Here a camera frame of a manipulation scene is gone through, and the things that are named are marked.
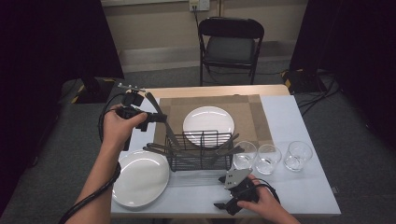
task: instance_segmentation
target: plate rim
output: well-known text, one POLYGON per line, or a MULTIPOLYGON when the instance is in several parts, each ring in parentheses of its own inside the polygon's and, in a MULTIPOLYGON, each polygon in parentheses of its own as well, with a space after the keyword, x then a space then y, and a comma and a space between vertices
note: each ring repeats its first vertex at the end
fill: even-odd
MULTIPOLYGON (((195 132, 195 131, 217 131, 217 130, 213 130, 213 129, 207 129, 207 130, 186 130, 186 129, 185 129, 186 119, 187 119, 188 117, 190 117, 190 114, 193 113, 194 111, 198 110, 198 109, 202 109, 202 108, 205 108, 205 107, 216 108, 217 110, 222 111, 222 112, 224 112, 225 114, 228 115, 228 117, 231 119, 231 122, 232 122, 232 125, 233 125, 233 126, 232 126, 232 129, 231 129, 231 131, 230 131, 230 134, 231 134, 231 136, 232 136, 232 135, 233 135, 233 132, 234 132, 234 130, 235 130, 235 122, 234 122, 234 120, 233 120, 233 117, 232 117, 231 114, 228 113, 225 109, 220 108, 220 107, 218 107, 218 106, 214 106, 214 105, 199 106, 199 107, 193 109, 192 111, 190 111, 190 113, 189 113, 189 114, 184 118, 184 120, 183 120, 183 133, 195 132)), ((187 137, 193 144, 195 144, 196 146, 199 146, 199 145, 200 145, 199 143, 197 143, 196 138, 193 138, 193 137, 191 137, 191 136, 189 136, 189 135, 186 135, 186 137, 187 137)))
POLYGON ((122 202, 120 202, 119 200, 117 200, 117 197, 116 197, 116 195, 115 195, 115 194, 116 194, 116 192, 115 192, 115 187, 116 187, 116 185, 117 185, 117 181, 116 181, 116 183, 114 183, 114 186, 113 186, 113 190, 112 190, 112 193, 111 193, 111 198, 112 198, 116 203, 118 203, 118 204, 120 204, 120 205, 122 205, 122 206, 125 206, 125 207, 129 207, 129 208, 144 207, 144 206, 146 206, 146 205, 148 205, 148 204, 154 202, 156 199, 158 199, 158 198, 163 194, 163 192, 165 191, 165 189, 166 189, 166 187, 167 187, 167 185, 168 185, 168 183, 169 183, 169 177, 170 177, 170 168, 169 168, 168 160, 166 159, 166 157, 163 156, 163 155, 154 153, 154 152, 146 151, 146 150, 144 150, 144 149, 135 150, 135 151, 133 151, 133 152, 131 152, 131 153, 128 153, 127 155, 123 156, 122 158, 119 158, 119 163, 120 163, 120 165, 121 165, 121 173, 120 173, 120 176, 122 175, 122 170, 123 170, 121 161, 122 161, 122 160, 126 160, 128 157, 133 156, 134 154, 137 154, 137 153, 145 153, 146 155, 155 155, 155 156, 158 156, 159 158, 161 158, 161 160, 164 161, 164 165, 166 165, 166 167, 167 167, 167 169, 166 169, 167 175, 166 175, 166 181, 164 181, 164 183, 163 183, 163 188, 161 188, 161 190, 159 190, 158 195, 155 196, 155 197, 153 197, 153 199, 150 200, 149 202, 146 202, 146 203, 144 203, 144 204, 139 204, 139 205, 136 205, 136 206, 129 205, 129 204, 125 204, 125 203, 122 203, 122 202))

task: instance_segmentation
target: black curtain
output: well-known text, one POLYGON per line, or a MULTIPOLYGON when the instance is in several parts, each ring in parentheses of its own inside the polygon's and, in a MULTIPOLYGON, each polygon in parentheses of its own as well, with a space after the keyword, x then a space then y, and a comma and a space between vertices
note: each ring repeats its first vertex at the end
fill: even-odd
POLYGON ((99 0, 2 1, 1 206, 39 153, 66 80, 123 78, 99 0))
POLYGON ((368 126, 396 148, 396 4, 308 1, 290 70, 333 71, 368 126))

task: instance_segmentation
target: chair backrest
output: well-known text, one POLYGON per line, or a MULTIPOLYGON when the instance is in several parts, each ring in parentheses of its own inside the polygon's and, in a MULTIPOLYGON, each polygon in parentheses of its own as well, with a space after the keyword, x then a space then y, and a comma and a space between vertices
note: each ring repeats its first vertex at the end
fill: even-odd
POLYGON ((264 28, 252 19, 210 17, 199 23, 198 34, 200 36, 262 39, 264 28))

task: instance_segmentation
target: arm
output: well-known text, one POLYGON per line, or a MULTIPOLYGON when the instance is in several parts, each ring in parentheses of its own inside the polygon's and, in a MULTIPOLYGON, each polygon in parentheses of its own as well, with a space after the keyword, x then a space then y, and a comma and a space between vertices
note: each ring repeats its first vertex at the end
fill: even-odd
MULTIPOLYGON (((254 175, 248 176, 252 179, 255 185, 260 184, 259 180, 253 180, 256 177, 254 175)), ((257 188, 257 194, 260 199, 257 203, 250 203, 240 201, 238 202, 238 206, 242 208, 246 208, 253 212, 258 213, 261 217, 270 220, 276 224, 284 223, 284 224, 294 224, 300 223, 295 217, 288 213, 274 198, 271 192, 265 187, 257 188)))
MULTIPOLYGON (((131 119, 122 119, 114 110, 105 115, 104 140, 77 202, 101 188, 113 176, 125 141, 131 135, 132 129, 146 118, 147 114, 142 113, 131 119)), ((109 188, 82 207, 67 223, 110 223, 111 191, 112 188, 109 188)))

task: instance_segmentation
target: white table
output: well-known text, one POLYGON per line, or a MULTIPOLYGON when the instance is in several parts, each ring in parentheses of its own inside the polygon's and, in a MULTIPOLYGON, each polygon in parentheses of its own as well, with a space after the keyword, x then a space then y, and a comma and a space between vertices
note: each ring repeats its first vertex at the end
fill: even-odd
MULTIPOLYGON (((293 96, 261 98, 273 141, 283 154, 286 153, 289 143, 295 140, 304 141, 314 148, 293 96)), ((146 100, 141 108, 155 111, 146 100)), ((122 152, 120 156, 152 142, 155 125, 150 123, 146 133, 134 131, 130 150, 122 152)), ((153 203, 133 210, 113 201, 111 214, 113 217, 231 218, 225 210, 219 210, 213 205, 226 203, 231 199, 230 192, 217 181, 224 174, 225 171, 171 172, 167 188, 153 203)), ((285 209, 297 217, 331 217, 341 214, 315 150, 311 161, 299 173, 289 171, 280 163, 272 175, 261 175, 256 171, 253 174, 268 181, 276 189, 285 209)), ((233 217, 257 216, 243 209, 233 217)))

